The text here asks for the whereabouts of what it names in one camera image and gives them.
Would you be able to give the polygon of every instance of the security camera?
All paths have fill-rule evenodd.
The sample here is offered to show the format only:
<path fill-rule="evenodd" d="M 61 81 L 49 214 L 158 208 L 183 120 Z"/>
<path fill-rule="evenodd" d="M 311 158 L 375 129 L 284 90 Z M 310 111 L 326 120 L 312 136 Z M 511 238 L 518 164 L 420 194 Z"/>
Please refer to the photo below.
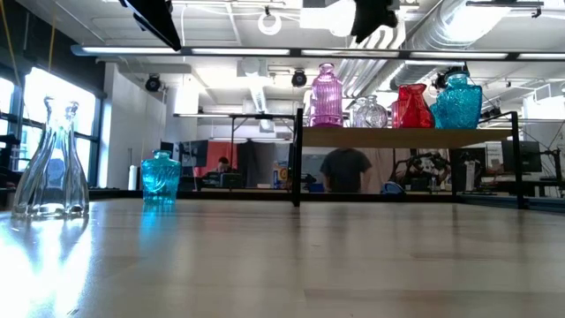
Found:
<path fill-rule="evenodd" d="M 293 87 L 303 87 L 308 81 L 304 70 L 295 70 L 294 75 L 292 75 L 292 86 Z"/>
<path fill-rule="evenodd" d="M 158 92 L 161 88 L 159 74 L 149 74 L 149 79 L 145 83 L 145 89 L 149 92 Z"/>

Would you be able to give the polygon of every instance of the blue glass vase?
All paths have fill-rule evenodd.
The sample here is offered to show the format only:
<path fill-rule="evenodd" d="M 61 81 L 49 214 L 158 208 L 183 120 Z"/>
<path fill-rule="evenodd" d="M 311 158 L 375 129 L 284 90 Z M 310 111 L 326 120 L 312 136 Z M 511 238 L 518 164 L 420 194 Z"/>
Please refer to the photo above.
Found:
<path fill-rule="evenodd" d="M 448 76 L 448 87 L 438 95 L 432 108 L 436 128 L 475 129 L 483 102 L 483 89 L 469 85 L 469 74 L 457 72 Z"/>
<path fill-rule="evenodd" d="M 154 158 L 141 163 L 143 201 L 174 203 L 180 179 L 180 162 L 170 159 L 170 151 L 155 150 Z"/>

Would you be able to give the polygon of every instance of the ceiling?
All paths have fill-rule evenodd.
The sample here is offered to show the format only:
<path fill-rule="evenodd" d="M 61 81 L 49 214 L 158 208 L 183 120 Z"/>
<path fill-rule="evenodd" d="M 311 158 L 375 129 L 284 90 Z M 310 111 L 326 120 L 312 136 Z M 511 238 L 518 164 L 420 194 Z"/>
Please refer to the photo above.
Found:
<path fill-rule="evenodd" d="M 118 2 L 104 0 L 18 0 L 27 9 L 49 23 L 56 16 L 56 27 L 75 41 L 93 45 L 139 45 L 162 46 L 148 32 L 141 32 L 128 9 Z M 416 11 L 405 15 L 406 29 L 410 30 L 438 0 L 418 0 Z M 548 5 L 537 19 L 530 17 L 531 10 L 513 10 L 499 22 L 492 31 L 472 45 L 473 49 L 527 49 L 565 51 L 565 3 L 563 0 L 546 0 Z M 276 35 L 265 35 L 257 27 L 259 13 L 263 9 L 233 7 L 236 14 L 234 28 L 226 7 L 188 7 L 184 14 L 186 46 L 250 46 L 250 47 L 310 47 L 340 48 L 349 46 L 351 38 L 333 36 L 327 29 L 300 28 L 298 19 L 302 0 L 287 0 L 286 8 L 279 10 L 292 19 L 282 19 L 282 29 Z M 184 6 L 175 6 L 172 13 L 177 30 L 181 30 L 181 12 Z M 246 87 L 227 86 L 235 79 L 239 58 L 213 57 L 143 57 L 130 58 L 128 65 L 189 64 L 207 86 L 207 105 L 241 104 L 250 99 Z M 265 88 L 268 99 L 302 101 L 306 88 L 293 88 L 290 79 L 295 68 L 304 68 L 310 80 L 317 74 L 321 62 L 315 58 L 268 58 L 269 67 L 278 66 L 275 84 Z M 332 61 L 339 66 L 341 61 Z M 516 88 L 528 84 L 539 85 L 539 79 L 565 79 L 565 65 L 553 63 L 469 63 L 473 78 L 483 85 L 486 97 L 502 96 L 504 106 L 516 109 L 521 105 L 516 92 L 529 93 L 530 89 Z M 163 75 L 168 85 L 181 81 L 181 74 Z M 511 80 L 507 87 L 506 78 Z"/>

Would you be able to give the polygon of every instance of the wooden shelf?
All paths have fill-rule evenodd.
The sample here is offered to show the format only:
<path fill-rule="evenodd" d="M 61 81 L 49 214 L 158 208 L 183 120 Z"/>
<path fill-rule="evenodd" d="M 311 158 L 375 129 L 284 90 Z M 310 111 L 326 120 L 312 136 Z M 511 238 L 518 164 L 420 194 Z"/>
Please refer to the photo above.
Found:
<path fill-rule="evenodd" d="M 508 129 L 376 129 L 304 128 L 304 147 L 332 148 L 461 148 L 505 140 Z"/>

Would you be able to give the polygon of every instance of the table surface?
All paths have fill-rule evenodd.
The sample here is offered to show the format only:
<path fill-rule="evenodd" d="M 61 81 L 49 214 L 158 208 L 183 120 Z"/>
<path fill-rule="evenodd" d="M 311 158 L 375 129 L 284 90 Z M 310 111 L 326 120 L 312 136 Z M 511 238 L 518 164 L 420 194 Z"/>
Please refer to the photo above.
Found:
<path fill-rule="evenodd" d="M 452 204 L 100 201 L 0 213 L 0 317 L 563 317 L 565 217 Z"/>

